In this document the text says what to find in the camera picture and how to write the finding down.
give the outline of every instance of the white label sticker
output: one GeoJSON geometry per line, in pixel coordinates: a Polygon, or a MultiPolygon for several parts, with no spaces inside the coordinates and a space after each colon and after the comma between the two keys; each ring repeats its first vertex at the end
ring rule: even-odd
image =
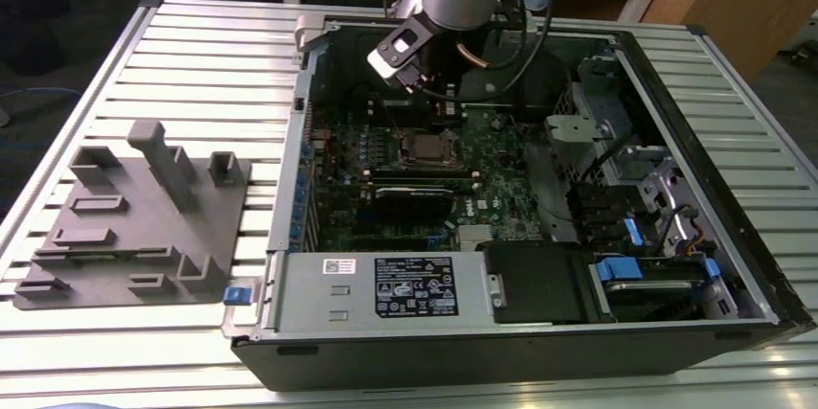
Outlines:
{"type": "Polygon", "coordinates": [[[324,275],[351,275],[355,273],[355,259],[324,259],[324,275]]]}

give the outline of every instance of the warning symbol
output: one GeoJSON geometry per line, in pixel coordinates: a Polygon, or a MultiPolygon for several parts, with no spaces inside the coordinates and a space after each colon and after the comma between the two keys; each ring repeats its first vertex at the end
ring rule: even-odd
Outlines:
{"type": "Polygon", "coordinates": [[[379,296],[392,295],[392,283],[379,283],[379,296]]]}

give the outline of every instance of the motherboard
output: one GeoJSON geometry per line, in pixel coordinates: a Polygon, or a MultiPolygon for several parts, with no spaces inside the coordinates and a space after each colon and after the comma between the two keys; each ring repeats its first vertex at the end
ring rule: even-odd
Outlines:
{"type": "Polygon", "coordinates": [[[436,129],[403,121],[388,112],[380,124],[317,120],[319,250],[456,251],[473,246],[465,239],[541,239],[524,159],[536,125],[492,107],[464,107],[436,129]]]}

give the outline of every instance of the metal bracket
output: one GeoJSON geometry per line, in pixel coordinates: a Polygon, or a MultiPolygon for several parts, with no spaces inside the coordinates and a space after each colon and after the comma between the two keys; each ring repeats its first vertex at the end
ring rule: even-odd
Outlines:
{"type": "Polygon", "coordinates": [[[304,13],[295,20],[295,48],[299,52],[309,51],[315,45],[313,40],[323,36],[325,15],[323,13],[304,13]]]}

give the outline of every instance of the blue latch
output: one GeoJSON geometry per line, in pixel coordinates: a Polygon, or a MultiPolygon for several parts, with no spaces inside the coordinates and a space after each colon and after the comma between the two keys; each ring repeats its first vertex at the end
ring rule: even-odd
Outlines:
{"type": "Polygon", "coordinates": [[[641,238],[641,234],[639,233],[636,221],[629,217],[624,220],[624,228],[627,229],[627,233],[629,234],[629,241],[633,243],[633,246],[643,246],[644,239],[641,238]]]}
{"type": "Polygon", "coordinates": [[[222,299],[225,306],[248,306],[253,303],[253,289],[250,287],[228,286],[222,299]]]}
{"type": "Polygon", "coordinates": [[[707,272],[707,279],[710,281],[720,277],[720,269],[718,268],[715,259],[710,259],[710,258],[704,259],[704,262],[702,262],[702,266],[704,267],[704,271],[707,272]]]}
{"type": "Polygon", "coordinates": [[[599,281],[641,280],[641,269],[636,258],[605,258],[595,264],[599,281]]]}

